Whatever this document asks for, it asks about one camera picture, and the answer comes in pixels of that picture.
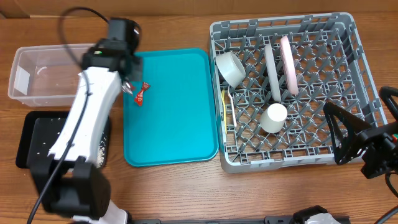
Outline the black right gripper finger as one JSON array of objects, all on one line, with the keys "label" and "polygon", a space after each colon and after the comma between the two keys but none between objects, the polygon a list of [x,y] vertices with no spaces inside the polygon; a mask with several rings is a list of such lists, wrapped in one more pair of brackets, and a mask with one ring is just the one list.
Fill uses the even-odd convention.
[{"label": "black right gripper finger", "polygon": [[394,96],[397,96],[398,91],[394,87],[383,86],[379,91],[379,96],[384,104],[387,106],[391,115],[398,120],[398,110],[397,110],[397,102],[393,99]]},{"label": "black right gripper finger", "polygon": [[358,142],[359,133],[372,126],[332,102],[324,104],[323,112],[330,130],[336,164],[340,166],[359,157],[363,152],[363,146]]}]

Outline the red silver snack wrapper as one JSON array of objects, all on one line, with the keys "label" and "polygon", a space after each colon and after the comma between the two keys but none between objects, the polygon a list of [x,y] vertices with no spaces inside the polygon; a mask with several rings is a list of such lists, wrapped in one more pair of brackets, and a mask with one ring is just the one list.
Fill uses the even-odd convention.
[{"label": "red silver snack wrapper", "polygon": [[122,91],[129,94],[134,95],[135,87],[129,82],[129,80],[124,80],[122,84]]}]

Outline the small red sauce packet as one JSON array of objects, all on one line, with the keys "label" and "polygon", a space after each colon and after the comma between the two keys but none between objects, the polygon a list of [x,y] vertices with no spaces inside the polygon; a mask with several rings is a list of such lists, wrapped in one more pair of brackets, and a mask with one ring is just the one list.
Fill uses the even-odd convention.
[{"label": "small red sauce packet", "polygon": [[141,90],[138,92],[138,94],[135,96],[134,101],[136,102],[137,105],[141,106],[143,103],[144,99],[144,92],[150,88],[150,85],[146,82],[142,83]]}]

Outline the pink plate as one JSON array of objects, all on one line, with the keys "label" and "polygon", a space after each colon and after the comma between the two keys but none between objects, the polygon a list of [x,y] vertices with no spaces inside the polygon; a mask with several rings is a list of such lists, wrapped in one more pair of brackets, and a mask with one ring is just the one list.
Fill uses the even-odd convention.
[{"label": "pink plate", "polygon": [[299,93],[299,88],[297,85],[294,59],[287,36],[283,36],[280,40],[280,55],[283,61],[288,90],[291,94],[297,95]]}]

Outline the light grey plate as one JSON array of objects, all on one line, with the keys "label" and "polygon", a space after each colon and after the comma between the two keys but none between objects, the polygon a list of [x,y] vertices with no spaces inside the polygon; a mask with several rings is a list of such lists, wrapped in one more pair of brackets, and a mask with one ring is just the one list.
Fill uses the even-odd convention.
[{"label": "light grey plate", "polygon": [[281,102],[281,95],[279,90],[279,80],[277,77],[276,66],[274,62],[274,55],[272,52],[271,44],[267,44],[264,47],[267,74],[269,77],[269,83],[271,88],[272,97],[275,101]]}]

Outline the yellow plastic spoon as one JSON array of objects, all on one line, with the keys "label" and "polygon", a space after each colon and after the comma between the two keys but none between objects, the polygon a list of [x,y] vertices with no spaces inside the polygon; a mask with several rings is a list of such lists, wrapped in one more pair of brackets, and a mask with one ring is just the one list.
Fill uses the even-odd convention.
[{"label": "yellow plastic spoon", "polygon": [[227,133],[228,126],[227,126],[227,123],[226,123],[226,103],[225,103],[224,96],[225,96],[225,90],[222,90],[221,91],[221,102],[222,102],[222,106],[223,106],[223,125],[224,125],[225,133]]}]

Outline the white rice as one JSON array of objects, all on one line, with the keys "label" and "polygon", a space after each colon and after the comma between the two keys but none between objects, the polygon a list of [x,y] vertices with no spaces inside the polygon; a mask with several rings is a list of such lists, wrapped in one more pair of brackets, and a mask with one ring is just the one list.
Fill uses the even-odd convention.
[{"label": "white rice", "polygon": [[[60,134],[65,118],[38,118],[35,121],[27,157],[27,167],[40,155],[47,155]],[[97,167],[105,166],[109,147],[110,120],[107,120],[98,146]]]}]

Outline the grey bowl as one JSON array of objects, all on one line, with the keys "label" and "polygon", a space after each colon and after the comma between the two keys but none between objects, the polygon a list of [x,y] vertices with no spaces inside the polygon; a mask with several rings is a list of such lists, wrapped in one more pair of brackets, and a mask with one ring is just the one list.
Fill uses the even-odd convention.
[{"label": "grey bowl", "polygon": [[216,56],[215,62],[221,76],[232,88],[236,88],[246,78],[245,69],[233,52]]}]

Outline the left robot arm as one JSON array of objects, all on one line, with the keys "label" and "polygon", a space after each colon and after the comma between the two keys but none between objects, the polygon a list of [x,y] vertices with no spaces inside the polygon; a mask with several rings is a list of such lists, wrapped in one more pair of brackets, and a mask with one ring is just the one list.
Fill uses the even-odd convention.
[{"label": "left robot arm", "polygon": [[74,223],[132,223],[131,214],[110,199],[109,180],[97,168],[98,145],[110,109],[130,82],[139,81],[143,61],[135,55],[141,27],[125,18],[107,21],[108,34],[83,54],[80,81],[65,125],[47,156],[29,166],[39,206]]}]

